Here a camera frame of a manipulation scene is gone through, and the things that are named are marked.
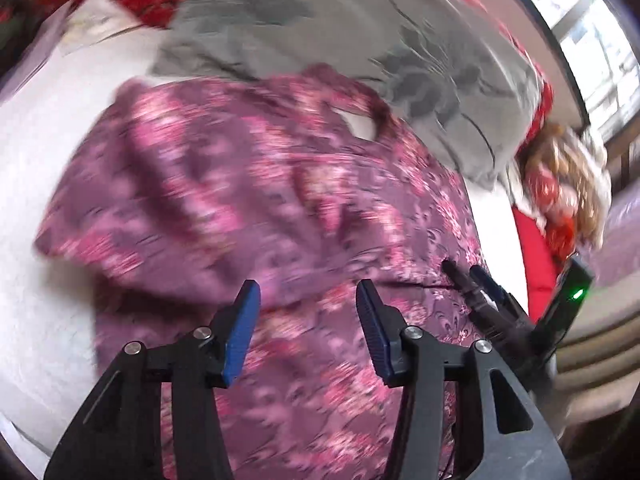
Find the floral pattern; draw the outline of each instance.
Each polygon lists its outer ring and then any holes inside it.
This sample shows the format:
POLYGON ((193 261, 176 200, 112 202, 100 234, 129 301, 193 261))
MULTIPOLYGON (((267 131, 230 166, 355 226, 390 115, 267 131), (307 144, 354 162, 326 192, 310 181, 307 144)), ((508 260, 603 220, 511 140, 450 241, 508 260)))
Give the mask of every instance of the floral pattern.
MULTIPOLYGON (((127 341, 174 341, 244 279, 260 283, 243 373, 216 391, 238 480, 382 473, 400 391, 373 371, 359 279, 440 340, 476 338, 462 298, 437 288, 445 257, 482 263, 460 176, 375 92, 324 65, 255 84, 126 83, 66 168, 36 246, 100 276, 100 370, 127 341), (334 108, 373 118, 376 140, 354 137, 334 108)), ((170 394, 161 426, 174 479, 170 394)), ((451 449, 444 436, 442 467, 451 449)))

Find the silver screw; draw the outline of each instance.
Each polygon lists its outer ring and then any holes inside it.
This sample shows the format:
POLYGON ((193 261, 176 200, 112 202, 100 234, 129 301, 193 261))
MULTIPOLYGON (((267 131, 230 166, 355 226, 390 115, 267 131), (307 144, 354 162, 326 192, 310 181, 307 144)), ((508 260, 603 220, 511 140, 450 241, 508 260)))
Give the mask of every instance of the silver screw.
POLYGON ((132 341, 131 343, 127 343, 124 347, 125 353, 129 355, 139 354, 141 350, 142 350, 142 345, 138 341, 132 341))
POLYGON ((209 339, 211 337, 211 329, 208 326, 198 327, 193 331, 193 336, 196 339, 209 339))
POLYGON ((402 332, 409 339, 420 339, 423 334, 422 329, 419 326, 413 326, 413 325, 409 325, 402 332))
POLYGON ((475 346, 476 350, 483 354, 488 354, 494 348, 486 339, 479 339, 475 342, 475 346))

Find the white bed sheet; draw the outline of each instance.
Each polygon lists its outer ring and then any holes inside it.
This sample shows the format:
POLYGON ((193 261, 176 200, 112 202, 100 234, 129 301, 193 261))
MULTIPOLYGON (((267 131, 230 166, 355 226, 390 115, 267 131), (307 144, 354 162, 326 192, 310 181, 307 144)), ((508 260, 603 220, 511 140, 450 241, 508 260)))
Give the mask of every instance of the white bed sheet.
MULTIPOLYGON (((0 410, 47 450, 95 383, 94 316, 90 277, 43 261, 33 239, 79 141, 114 90, 146 73, 164 34, 142 28, 66 57, 56 51, 0 107, 0 410)), ((467 187, 491 273, 526 306, 506 194, 467 187)))

